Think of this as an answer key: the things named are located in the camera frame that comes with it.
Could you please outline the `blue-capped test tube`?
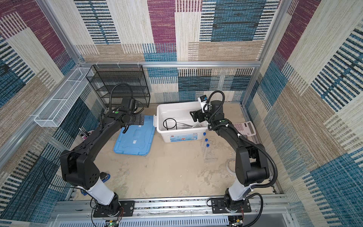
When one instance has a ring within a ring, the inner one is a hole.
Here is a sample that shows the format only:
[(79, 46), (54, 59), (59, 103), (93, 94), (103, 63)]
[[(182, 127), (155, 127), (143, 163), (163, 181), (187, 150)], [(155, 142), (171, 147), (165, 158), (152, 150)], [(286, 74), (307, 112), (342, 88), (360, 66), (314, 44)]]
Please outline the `blue-capped test tube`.
[(207, 138), (202, 139), (201, 149), (205, 152), (205, 149), (209, 146), (209, 140)]
[(202, 152), (202, 153), (203, 153), (203, 158), (204, 158), (204, 159), (207, 159), (207, 158), (208, 158), (209, 146), (205, 149), (205, 152)]
[(206, 143), (206, 132), (203, 133), (202, 140), (201, 140), (201, 147), (203, 148)]

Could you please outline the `blue plastic box lid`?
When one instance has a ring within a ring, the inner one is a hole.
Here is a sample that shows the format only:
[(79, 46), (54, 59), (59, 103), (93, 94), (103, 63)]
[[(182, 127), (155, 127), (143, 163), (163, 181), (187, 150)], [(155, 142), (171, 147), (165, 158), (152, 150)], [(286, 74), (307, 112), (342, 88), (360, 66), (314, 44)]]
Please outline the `blue plastic box lid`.
[(131, 125), (119, 134), (113, 151), (116, 154), (145, 156), (150, 152), (155, 135), (154, 116), (146, 115), (144, 125)]

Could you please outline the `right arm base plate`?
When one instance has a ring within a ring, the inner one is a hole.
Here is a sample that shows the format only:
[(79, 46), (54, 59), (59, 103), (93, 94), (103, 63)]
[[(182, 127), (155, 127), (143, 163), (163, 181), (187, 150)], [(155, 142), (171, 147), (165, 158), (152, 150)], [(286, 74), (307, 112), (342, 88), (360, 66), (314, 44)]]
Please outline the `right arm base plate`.
[(207, 200), (207, 205), (214, 214), (251, 212), (249, 200), (233, 201), (228, 198), (212, 197)]

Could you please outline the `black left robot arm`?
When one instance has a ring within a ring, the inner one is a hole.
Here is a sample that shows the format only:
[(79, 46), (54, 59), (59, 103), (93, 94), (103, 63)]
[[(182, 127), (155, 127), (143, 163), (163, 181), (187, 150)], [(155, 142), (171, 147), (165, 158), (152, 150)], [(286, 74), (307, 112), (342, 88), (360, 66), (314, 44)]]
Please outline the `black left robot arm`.
[(94, 199), (96, 210), (110, 217), (121, 213), (119, 197), (104, 184), (94, 161), (104, 145), (120, 129), (125, 134), (130, 126), (143, 125), (145, 121), (142, 111), (137, 110), (137, 101), (129, 84), (119, 83), (112, 88), (112, 92), (121, 86), (130, 90), (130, 96), (124, 97), (122, 103), (110, 108), (107, 114), (100, 115), (99, 126), (87, 139), (71, 151), (65, 150), (57, 157), (63, 180), (72, 188), (84, 190)]

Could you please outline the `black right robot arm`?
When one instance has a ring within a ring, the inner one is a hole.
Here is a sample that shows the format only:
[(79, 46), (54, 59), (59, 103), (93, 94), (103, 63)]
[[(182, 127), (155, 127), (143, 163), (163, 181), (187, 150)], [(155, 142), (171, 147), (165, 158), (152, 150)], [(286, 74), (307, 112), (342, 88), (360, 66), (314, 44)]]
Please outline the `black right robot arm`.
[(242, 135), (224, 117), (223, 101), (199, 101), (200, 110), (191, 111), (194, 122), (206, 121), (210, 131), (225, 139), (234, 149), (236, 181), (226, 190), (224, 204), (227, 212), (236, 212), (250, 198), (255, 188), (267, 188), (278, 179), (278, 168), (262, 144), (255, 144)]

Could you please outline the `metal tweezers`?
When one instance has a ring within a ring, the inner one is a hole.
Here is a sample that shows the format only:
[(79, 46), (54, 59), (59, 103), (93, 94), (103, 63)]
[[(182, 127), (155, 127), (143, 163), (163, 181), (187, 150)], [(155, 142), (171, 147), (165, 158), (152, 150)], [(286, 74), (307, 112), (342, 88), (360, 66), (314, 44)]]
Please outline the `metal tweezers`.
[(181, 122), (177, 122), (176, 123), (178, 126), (185, 126), (185, 127), (189, 127), (189, 128), (193, 128), (195, 125), (190, 125), (190, 124), (185, 124), (185, 123), (181, 123)]

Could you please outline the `clear test tube rack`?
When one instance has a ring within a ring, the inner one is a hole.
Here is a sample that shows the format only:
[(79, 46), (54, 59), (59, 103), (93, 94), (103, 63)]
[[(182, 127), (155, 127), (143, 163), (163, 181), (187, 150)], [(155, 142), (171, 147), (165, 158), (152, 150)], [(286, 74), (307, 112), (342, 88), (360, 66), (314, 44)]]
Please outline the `clear test tube rack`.
[(215, 162), (217, 160), (216, 155), (215, 155), (215, 148), (216, 148), (215, 143), (213, 140), (210, 140), (210, 139), (208, 139), (208, 140), (209, 140), (210, 146), (209, 146), (208, 158), (207, 159), (203, 158), (205, 163), (211, 163), (211, 162)]

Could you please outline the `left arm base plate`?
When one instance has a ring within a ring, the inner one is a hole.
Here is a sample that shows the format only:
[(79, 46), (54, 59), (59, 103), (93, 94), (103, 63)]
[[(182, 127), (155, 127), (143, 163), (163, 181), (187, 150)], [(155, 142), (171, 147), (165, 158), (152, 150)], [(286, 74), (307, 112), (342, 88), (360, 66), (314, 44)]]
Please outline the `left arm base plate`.
[(110, 205), (99, 205), (95, 207), (94, 218), (121, 218), (131, 217), (134, 211), (135, 201), (113, 201)]

